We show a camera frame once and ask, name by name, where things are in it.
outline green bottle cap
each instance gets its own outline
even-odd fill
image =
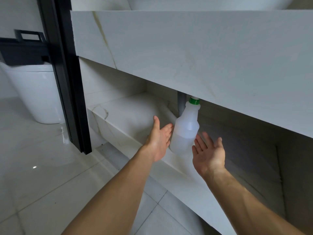
[[[193,105],[198,105],[198,104],[200,103],[200,99],[197,98],[197,97],[192,96],[192,97],[190,97],[190,99],[189,99],[189,103],[190,103],[190,104],[193,104]]]

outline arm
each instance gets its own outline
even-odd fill
[[[197,135],[193,164],[205,180],[238,235],[303,235],[290,223],[260,203],[225,169],[222,138],[214,144],[206,132]]]
[[[173,129],[154,125],[145,145],[80,211],[62,235],[120,235],[131,230],[153,162],[164,157]]]

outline white tile floor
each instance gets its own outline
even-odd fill
[[[59,235],[128,161],[106,143],[84,155],[65,124],[33,120],[18,98],[0,100],[0,234]],[[218,234],[153,178],[131,234]]]

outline left hand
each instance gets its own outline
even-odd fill
[[[160,121],[157,116],[153,117],[154,124],[143,148],[152,156],[153,161],[157,162],[165,156],[166,149],[170,145],[170,136],[174,128],[173,124],[168,124],[160,129]]]

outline black handle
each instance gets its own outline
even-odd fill
[[[24,42],[24,39],[22,37],[22,34],[34,34],[34,35],[38,35],[39,40],[43,43],[46,42],[45,36],[42,32],[38,32],[38,31],[29,31],[29,30],[14,30],[15,33],[15,37],[19,42]]]

